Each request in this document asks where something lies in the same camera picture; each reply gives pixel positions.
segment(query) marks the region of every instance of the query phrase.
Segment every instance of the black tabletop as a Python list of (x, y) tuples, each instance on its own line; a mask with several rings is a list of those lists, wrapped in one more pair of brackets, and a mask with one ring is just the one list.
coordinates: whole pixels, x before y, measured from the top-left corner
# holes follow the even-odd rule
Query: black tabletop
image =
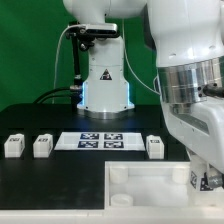
[[(62, 132), (139, 132), (161, 136), (165, 160), (187, 160), (184, 146), (166, 129), (161, 107), (136, 106), (132, 116), (97, 120), (77, 115), (70, 105), (18, 104), (0, 112), (0, 209), (103, 209), (105, 161), (149, 161), (137, 151), (52, 151), (33, 158), (38, 135)], [(20, 159), (5, 159), (9, 135), (25, 135)]]

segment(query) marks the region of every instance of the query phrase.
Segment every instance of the blue light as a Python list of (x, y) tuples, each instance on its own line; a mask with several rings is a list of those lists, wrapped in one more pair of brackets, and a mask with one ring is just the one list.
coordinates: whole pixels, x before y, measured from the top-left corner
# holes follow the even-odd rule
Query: blue light
[(130, 101), (130, 85), (128, 83), (128, 106), (132, 105), (131, 101)]
[(82, 102), (81, 105), (85, 105), (85, 83), (82, 84)]

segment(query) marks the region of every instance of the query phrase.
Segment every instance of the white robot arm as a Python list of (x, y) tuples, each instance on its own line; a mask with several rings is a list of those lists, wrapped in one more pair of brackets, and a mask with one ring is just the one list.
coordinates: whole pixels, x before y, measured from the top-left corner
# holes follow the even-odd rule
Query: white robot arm
[[(105, 23), (105, 16), (139, 16), (147, 7), (151, 35), (157, 51), (161, 104), (167, 128), (208, 166), (224, 173), (224, 101), (221, 98), (224, 97), (224, 46), (221, 29), (224, 18), (221, 14), (224, 11), (223, 1), (64, 0), (64, 5), (80, 23), (87, 24)], [(118, 66), (119, 70), (111, 70), (113, 74), (119, 74), (115, 86), (125, 89), (121, 85), (124, 79), (120, 77), (123, 75), (118, 72), (123, 71), (123, 42), (121, 38), (116, 41), (96, 43), (96, 48), (89, 53), (90, 73), (91, 69), (102, 65), (103, 69), (110, 68), (111, 65), (114, 68)], [(114, 53), (118, 56), (115, 58), (120, 59), (117, 63), (113, 63), (116, 61), (114, 54), (109, 60), (105, 60), (105, 55), (109, 56), (112, 49), (117, 49)], [(111, 100), (112, 107), (102, 109), (113, 111), (116, 101), (126, 109), (133, 108), (127, 102), (125, 91), (123, 102), (119, 99), (122, 96), (119, 93)], [(212, 183), (211, 178), (210, 185), (222, 185), (222, 181), (218, 182)]]

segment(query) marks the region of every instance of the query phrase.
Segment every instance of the small white cube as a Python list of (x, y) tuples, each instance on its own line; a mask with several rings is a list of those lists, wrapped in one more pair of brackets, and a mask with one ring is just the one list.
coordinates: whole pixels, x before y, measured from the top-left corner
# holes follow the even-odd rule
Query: small white cube
[(34, 158), (48, 158), (53, 148), (53, 136), (50, 134), (39, 135), (33, 144)]
[(25, 138), (22, 134), (10, 135), (4, 144), (6, 158), (20, 158), (25, 148)]
[(164, 144), (159, 136), (149, 135), (146, 149), (150, 159), (164, 159)]

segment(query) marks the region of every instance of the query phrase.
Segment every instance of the cable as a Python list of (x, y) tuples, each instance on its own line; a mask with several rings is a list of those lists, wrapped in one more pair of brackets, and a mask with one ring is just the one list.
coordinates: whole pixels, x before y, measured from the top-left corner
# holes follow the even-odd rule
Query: cable
[(153, 87), (154, 87), (154, 91), (158, 93), (158, 95), (160, 95), (160, 93), (156, 90), (156, 80), (158, 79), (158, 76), (156, 76), (154, 79), (153, 79)]
[(51, 96), (47, 96), (45, 97), (44, 99), (42, 99), (40, 101), (40, 103), (43, 103), (44, 101), (48, 100), (48, 99), (51, 99), (51, 98), (61, 98), (61, 97), (71, 97), (71, 94), (64, 94), (64, 95), (51, 95)]
[(129, 63), (129, 60), (128, 60), (128, 56), (127, 56), (127, 51), (126, 51), (126, 45), (125, 45), (125, 34), (124, 34), (124, 20), (122, 20), (122, 30), (123, 30), (123, 39), (124, 39), (124, 54), (125, 54), (125, 59), (126, 59), (126, 62), (127, 62), (127, 65), (128, 65), (128, 68), (130, 69), (132, 75), (135, 77), (135, 79), (140, 83), (142, 84), (145, 88), (147, 88), (148, 90), (150, 90), (151, 92), (157, 94), (157, 95), (160, 95), (157, 91), (153, 90), (152, 88), (150, 88), (149, 86), (147, 86), (145, 83), (143, 83), (139, 78), (138, 76), (135, 74), (135, 72), (133, 71), (130, 63)]
[(61, 87), (61, 88), (57, 88), (57, 89), (53, 89), (53, 90), (50, 90), (44, 94), (42, 94), (41, 96), (39, 96), (33, 103), (38, 103), (40, 100), (42, 100), (44, 97), (52, 94), (52, 93), (56, 93), (56, 92), (60, 92), (60, 91), (65, 91), (65, 90), (70, 90), (70, 88), (68, 87)]
[(54, 89), (56, 89), (57, 86), (57, 78), (58, 78), (58, 60), (59, 60), (59, 54), (60, 54), (60, 49), (61, 49), (61, 43), (62, 43), (62, 38), (65, 35), (65, 33), (72, 29), (72, 28), (76, 28), (76, 27), (83, 27), (85, 26), (85, 24), (82, 25), (72, 25), (67, 27), (66, 29), (64, 29), (64, 31), (61, 33), (61, 36), (59, 38), (58, 41), (58, 46), (57, 46), (57, 52), (56, 52), (56, 58), (55, 58), (55, 65), (54, 65)]

